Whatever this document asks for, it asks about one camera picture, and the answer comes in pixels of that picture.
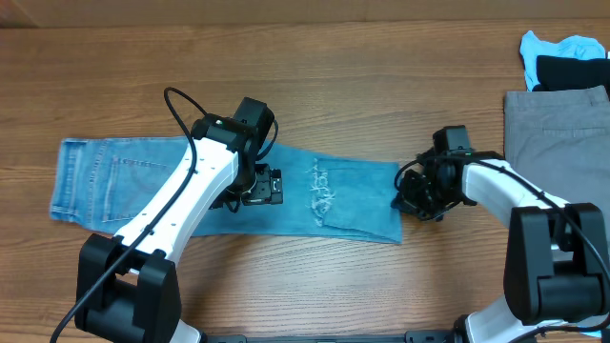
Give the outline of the light blue denim jeans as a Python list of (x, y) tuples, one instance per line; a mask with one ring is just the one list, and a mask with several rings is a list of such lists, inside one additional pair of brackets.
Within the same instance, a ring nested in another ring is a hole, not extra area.
[[(152, 200), (184, 155), (183, 137), (81, 139), (60, 145), (53, 220), (114, 233)], [(280, 205), (207, 212), (196, 234), (316, 236), (395, 243), (396, 163), (333, 157), (275, 144), (265, 163), (282, 173)]]

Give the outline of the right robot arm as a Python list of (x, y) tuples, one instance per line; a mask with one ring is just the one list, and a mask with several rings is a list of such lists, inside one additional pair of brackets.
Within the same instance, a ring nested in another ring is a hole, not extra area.
[(463, 126), (396, 173), (392, 208), (439, 221), (453, 207), (483, 206), (508, 230), (503, 294), (449, 331), (408, 332), (408, 342), (534, 342), (550, 332), (609, 339), (609, 253), (601, 210), (535, 186), (494, 151), (475, 151)]

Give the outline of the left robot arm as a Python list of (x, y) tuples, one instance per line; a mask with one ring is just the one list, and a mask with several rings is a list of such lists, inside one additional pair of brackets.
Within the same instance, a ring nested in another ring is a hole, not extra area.
[(181, 318), (177, 265), (207, 211), (276, 205), (281, 172), (262, 163), (275, 116), (244, 98), (235, 114), (206, 114), (187, 132), (188, 147), (153, 199), (111, 237), (93, 234), (78, 262), (77, 329), (111, 342), (206, 341)]

